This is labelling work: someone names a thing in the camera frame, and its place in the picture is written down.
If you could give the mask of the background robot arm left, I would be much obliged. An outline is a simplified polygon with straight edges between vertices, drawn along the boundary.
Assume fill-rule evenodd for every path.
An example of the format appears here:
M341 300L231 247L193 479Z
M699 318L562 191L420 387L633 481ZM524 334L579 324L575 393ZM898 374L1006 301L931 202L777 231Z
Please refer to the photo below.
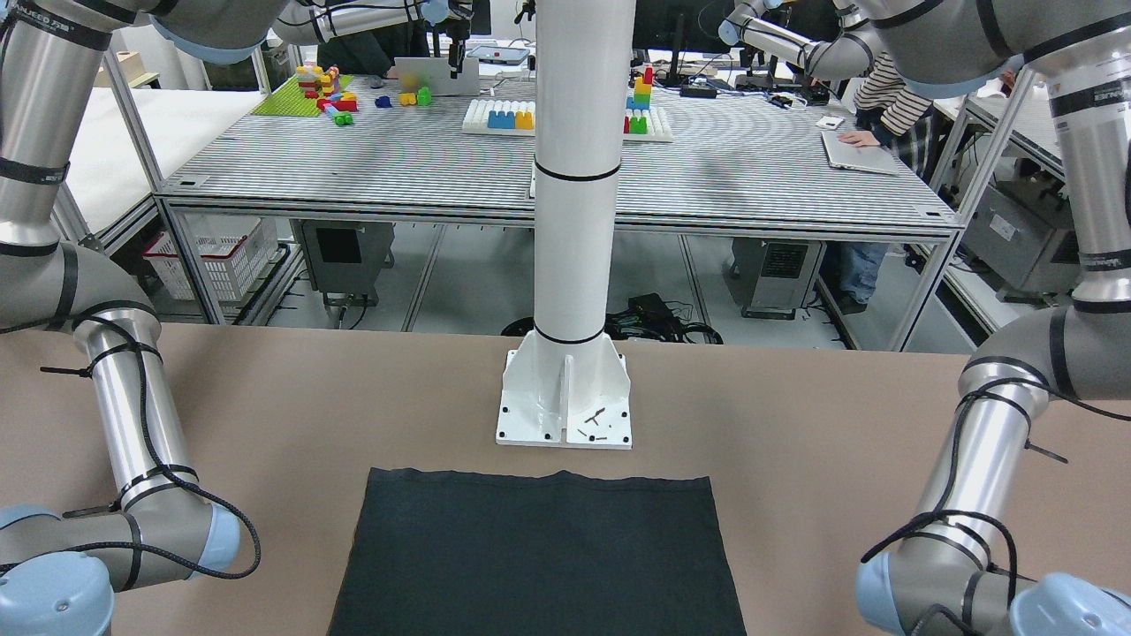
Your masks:
M448 69L457 78L464 72L474 12L472 1L288 1L270 31L296 48L314 48L340 36L423 20L452 38Z

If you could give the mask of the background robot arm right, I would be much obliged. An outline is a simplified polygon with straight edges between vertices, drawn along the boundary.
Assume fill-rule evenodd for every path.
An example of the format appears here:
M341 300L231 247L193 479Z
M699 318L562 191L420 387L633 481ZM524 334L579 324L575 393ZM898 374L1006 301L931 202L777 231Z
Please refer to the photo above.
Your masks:
M815 80L848 80L864 76L884 53L871 20L853 1L835 1L840 31L831 42L815 41L763 19L784 1L736 1L719 24L718 37L731 48L746 44L796 65Z

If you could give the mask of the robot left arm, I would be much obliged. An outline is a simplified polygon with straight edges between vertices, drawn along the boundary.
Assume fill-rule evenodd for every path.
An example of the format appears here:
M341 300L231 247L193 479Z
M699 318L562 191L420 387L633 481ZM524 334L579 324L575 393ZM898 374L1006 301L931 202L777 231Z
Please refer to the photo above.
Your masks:
M1001 299L1069 292L982 342L915 516L862 556L866 624L900 635L1126 635L1128 595L1069 574L1017 571L1000 517L1052 398L1128 398L1126 1L864 1L913 91L978 89L1018 65L1044 78L1074 222L1029 222L1002 194L977 207L968 249Z

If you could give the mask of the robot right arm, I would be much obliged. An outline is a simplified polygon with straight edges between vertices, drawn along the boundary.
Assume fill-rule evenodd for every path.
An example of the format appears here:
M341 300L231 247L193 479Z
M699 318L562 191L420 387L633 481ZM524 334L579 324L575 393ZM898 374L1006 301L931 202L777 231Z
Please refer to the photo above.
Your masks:
M143 12L178 48L247 59L283 1L11 1L3 10L3 332L61 330L89 356L118 481L104 512L3 510L5 635L107 635L122 588L231 579L247 515L187 464L161 326L141 287L51 222L97 69Z

